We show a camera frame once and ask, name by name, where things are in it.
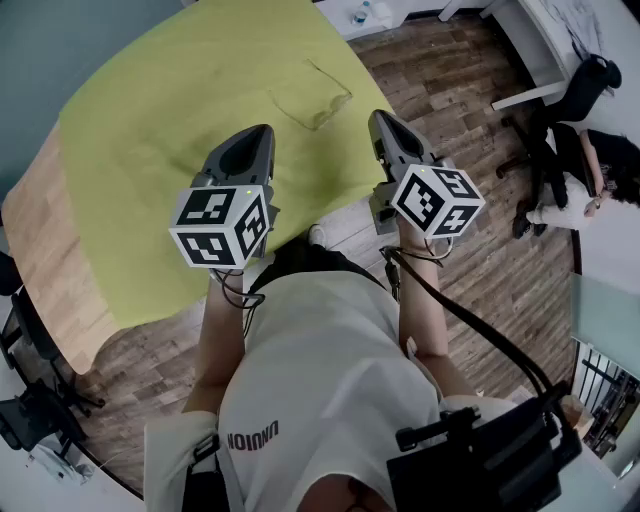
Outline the person's left forearm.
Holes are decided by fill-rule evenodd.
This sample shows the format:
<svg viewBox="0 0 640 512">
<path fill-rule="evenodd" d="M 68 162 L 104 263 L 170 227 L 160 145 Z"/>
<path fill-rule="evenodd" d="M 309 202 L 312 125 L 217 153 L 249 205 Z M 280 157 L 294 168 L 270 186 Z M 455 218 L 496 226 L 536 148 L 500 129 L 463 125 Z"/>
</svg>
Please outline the person's left forearm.
<svg viewBox="0 0 640 512">
<path fill-rule="evenodd" d="M 244 355 L 243 276 L 211 278 L 195 365 L 195 382 L 184 413 L 219 411 L 227 387 Z"/>
</svg>

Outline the person's right forearm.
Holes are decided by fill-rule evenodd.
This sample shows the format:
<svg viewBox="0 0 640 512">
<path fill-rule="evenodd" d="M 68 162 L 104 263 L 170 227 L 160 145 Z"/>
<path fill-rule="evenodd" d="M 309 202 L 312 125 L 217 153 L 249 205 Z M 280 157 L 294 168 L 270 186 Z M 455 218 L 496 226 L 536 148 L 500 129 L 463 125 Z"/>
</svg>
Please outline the person's right forearm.
<svg viewBox="0 0 640 512">
<path fill-rule="evenodd" d="M 410 253 L 426 254 L 425 240 L 409 227 L 400 230 L 400 247 Z M 439 291 L 437 266 L 427 260 L 404 256 L 426 283 Z M 417 359 L 437 383 L 443 397 L 475 395 L 475 390 L 449 358 L 449 334 L 445 312 L 434 298 L 406 270 L 400 272 L 400 343 L 406 351 L 409 339 L 416 347 Z"/>
</svg>

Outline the black chest pack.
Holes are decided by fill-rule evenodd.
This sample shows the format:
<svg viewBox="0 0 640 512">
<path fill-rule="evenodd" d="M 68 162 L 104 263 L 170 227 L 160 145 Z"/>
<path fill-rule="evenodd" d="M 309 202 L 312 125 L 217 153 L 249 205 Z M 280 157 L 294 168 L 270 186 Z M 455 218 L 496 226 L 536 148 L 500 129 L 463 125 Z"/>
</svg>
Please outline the black chest pack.
<svg viewBox="0 0 640 512">
<path fill-rule="evenodd" d="M 582 452 L 559 384 L 484 422 L 478 406 L 396 433 L 387 462 L 397 512 L 539 512 L 560 497 L 561 471 Z"/>
</svg>

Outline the green tablecloth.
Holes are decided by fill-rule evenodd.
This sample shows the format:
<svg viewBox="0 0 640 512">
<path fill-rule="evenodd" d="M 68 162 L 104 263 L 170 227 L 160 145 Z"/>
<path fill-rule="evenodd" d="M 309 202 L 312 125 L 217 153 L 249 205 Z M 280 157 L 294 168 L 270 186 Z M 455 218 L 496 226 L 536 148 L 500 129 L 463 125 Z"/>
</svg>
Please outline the green tablecloth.
<svg viewBox="0 0 640 512">
<path fill-rule="evenodd" d="M 317 131 L 268 90 L 306 59 L 351 101 Z M 206 292 L 168 227 L 175 191 L 209 153 L 258 124 L 275 133 L 276 248 L 382 180 L 368 119 L 388 102 L 310 0 L 199 0 L 103 65 L 62 110 L 60 148 L 81 245 L 120 328 L 170 317 Z"/>
</svg>

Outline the black metal rack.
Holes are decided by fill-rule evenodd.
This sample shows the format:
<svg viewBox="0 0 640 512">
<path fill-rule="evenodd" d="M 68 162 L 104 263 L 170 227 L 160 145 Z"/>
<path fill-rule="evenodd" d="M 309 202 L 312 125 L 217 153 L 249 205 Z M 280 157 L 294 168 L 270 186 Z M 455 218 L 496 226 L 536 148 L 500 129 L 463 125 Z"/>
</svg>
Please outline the black metal rack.
<svg viewBox="0 0 640 512">
<path fill-rule="evenodd" d="M 615 453 L 640 405 L 640 381 L 591 345 L 576 341 L 572 397 L 585 444 L 601 459 Z"/>
</svg>

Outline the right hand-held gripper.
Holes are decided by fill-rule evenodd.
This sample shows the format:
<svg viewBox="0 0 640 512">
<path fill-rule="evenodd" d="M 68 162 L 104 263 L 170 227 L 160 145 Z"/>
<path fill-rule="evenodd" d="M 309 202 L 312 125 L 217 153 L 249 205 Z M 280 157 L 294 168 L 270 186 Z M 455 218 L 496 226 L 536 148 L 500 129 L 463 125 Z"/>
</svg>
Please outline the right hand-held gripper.
<svg viewBox="0 0 640 512">
<path fill-rule="evenodd" d="M 460 236 L 485 206 L 469 175 L 436 158 L 427 139 L 395 114 L 374 110 L 368 130 L 387 178 L 369 199 L 376 232 L 393 232 L 402 217 L 426 238 Z"/>
</svg>

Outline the white desk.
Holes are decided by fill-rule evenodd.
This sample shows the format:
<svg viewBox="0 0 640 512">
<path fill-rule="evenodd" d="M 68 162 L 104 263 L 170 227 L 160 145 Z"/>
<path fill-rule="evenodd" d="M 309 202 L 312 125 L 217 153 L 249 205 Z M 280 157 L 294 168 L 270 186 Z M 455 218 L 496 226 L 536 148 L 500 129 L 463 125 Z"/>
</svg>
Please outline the white desk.
<svg viewBox="0 0 640 512">
<path fill-rule="evenodd" d="M 534 82 L 532 88 L 494 102 L 495 111 L 559 99 L 581 62 L 604 53 L 591 0 L 489 0 L 480 17 L 498 23 Z"/>
</svg>

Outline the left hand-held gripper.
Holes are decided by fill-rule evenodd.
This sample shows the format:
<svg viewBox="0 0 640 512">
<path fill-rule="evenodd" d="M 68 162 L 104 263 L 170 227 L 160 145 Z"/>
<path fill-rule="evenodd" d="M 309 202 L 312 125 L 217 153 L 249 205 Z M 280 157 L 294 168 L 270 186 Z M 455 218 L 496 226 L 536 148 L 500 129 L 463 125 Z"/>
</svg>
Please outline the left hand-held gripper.
<svg viewBox="0 0 640 512">
<path fill-rule="evenodd" d="M 279 212 L 271 204 L 274 158 L 273 128 L 252 126 L 213 149 L 202 168 L 212 181 L 239 185 L 173 193 L 168 231 L 188 266 L 242 270 L 251 260 L 264 258 Z"/>
</svg>

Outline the clear-framed eyeglasses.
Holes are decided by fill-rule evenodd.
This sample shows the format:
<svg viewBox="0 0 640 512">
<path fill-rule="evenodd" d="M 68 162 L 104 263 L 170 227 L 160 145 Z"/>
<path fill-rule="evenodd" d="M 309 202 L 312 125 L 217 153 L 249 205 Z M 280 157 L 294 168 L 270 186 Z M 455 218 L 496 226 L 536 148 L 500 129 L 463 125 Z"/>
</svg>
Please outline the clear-framed eyeglasses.
<svg viewBox="0 0 640 512">
<path fill-rule="evenodd" d="M 352 99 L 339 80 L 306 59 L 268 90 L 268 95 L 286 117 L 309 131 L 317 131 Z"/>
</svg>

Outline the person's black trousers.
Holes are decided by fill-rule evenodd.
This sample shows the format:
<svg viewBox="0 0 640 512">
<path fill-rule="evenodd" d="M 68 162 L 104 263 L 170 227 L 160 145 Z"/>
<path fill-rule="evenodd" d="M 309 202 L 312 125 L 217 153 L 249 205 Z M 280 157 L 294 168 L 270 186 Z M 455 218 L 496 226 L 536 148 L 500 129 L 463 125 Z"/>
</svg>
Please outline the person's black trousers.
<svg viewBox="0 0 640 512">
<path fill-rule="evenodd" d="M 368 271 L 343 253 L 319 243 L 293 239 L 274 252 L 274 261 L 257 277 L 249 292 L 266 291 L 267 297 L 301 298 L 314 296 L 323 285 L 361 285 L 364 279 L 382 287 Z"/>
</svg>

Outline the person's white t-shirt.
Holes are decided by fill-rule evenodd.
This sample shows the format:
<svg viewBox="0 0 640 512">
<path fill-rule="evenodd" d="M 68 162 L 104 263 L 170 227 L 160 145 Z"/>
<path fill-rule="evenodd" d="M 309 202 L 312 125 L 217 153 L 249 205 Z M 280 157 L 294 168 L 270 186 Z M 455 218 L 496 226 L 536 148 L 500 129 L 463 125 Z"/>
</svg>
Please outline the person's white t-shirt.
<svg viewBox="0 0 640 512">
<path fill-rule="evenodd" d="M 483 421 L 511 403 L 443 397 L 398 343 L 399 307 L 380 286 L 323 285 L 267 297 L 219 411 L 183 413 L 145 429 L 148 512 L 181 512 L 189 477 L 196 512 L 297 512 L 319 480 L 340 475 L 394 506 L 387 462 L 397 431 L 476 405 Z"/>
</svg>

